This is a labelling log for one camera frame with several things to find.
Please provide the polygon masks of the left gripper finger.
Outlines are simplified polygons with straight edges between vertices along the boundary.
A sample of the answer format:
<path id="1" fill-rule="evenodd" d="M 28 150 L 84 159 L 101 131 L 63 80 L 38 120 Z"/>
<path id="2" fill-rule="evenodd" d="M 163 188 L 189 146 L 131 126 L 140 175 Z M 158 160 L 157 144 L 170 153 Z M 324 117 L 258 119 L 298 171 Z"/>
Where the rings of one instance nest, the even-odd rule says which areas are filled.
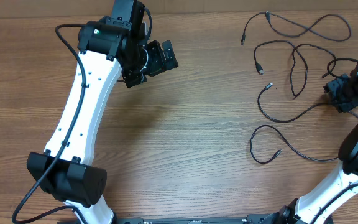
<path id="1" fill-rule="evenodd" d="M 128 88 L 132 88 L 147 81 L 142 70 L 123 70 L 122 78 Z"/>
<path id="2" fill-rule="evenodd" d="M 178 67 L 178 62 L 173 51 L 172 43 L 169 40 L 166 40 L 162 43 L 163 49 L 163 70 L 171 70 Z"/>

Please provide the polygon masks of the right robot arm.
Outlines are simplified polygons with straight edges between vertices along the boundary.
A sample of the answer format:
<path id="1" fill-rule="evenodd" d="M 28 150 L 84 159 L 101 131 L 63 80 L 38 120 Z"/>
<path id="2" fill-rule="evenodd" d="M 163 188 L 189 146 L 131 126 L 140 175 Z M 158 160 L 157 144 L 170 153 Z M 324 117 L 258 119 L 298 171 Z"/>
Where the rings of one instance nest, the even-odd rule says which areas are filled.
<path id="1" fill-rule="evenodd" d="M 358 92 L 358 61 L 350 86 Z M 358 124 L 342 142 L 334 170 L 308 194 L 294 199 L 263 223 L 326 223 L 341 205 L 358 194 Z"/>

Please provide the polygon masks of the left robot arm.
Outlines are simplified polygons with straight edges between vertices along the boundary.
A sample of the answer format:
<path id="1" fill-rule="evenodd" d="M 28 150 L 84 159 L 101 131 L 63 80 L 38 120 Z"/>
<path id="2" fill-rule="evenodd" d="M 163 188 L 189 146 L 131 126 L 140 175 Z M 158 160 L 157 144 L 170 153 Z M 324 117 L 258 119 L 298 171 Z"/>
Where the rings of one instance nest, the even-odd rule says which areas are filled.
<path id="1" fill-rule="evenodd" d="M 114 223 L 103 197 L 107 172 L 93 166 L 106 103 L 118 81 L 131 88 L 178 62 L 170 41 L 150 39 L 152 17 L 140 1 L 116 1 L 109 16 L 79 29 L 71 50 L 76 75 L 62 117 L 44 151 L 29 154 L 27 169 L 35 188 L 63 202 L 78 223 Z"/>

